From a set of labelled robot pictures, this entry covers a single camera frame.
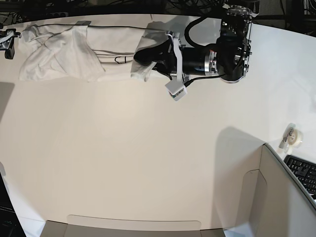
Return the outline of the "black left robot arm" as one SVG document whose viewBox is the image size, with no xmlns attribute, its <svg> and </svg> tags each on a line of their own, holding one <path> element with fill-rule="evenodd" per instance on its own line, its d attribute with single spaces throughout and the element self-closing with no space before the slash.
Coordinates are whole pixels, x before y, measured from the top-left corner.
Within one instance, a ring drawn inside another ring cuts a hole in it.
<svg viewBox="0 0 316 237">
<path fill-rule="evenodd" d="M 215 43 L 201 45 L 190 38 L 190 30 L 207 17 L 191 22 L 184 30 L 190 47 L 180 43 L 173 32 L 157 46 L 136 52 L 134 60 L 142 66 L 154 63 L 154 70 L 170 79 L 182 81 L 189 86 L 196 79 L 221 78 L 228 83 L 238 82 L 248 72 L 247 60 L 251 54 L 250 32 L 252 20 L 259 13 L 258 0 L 230 0 L 222 6 L 220 36 Z"/>
</svg>

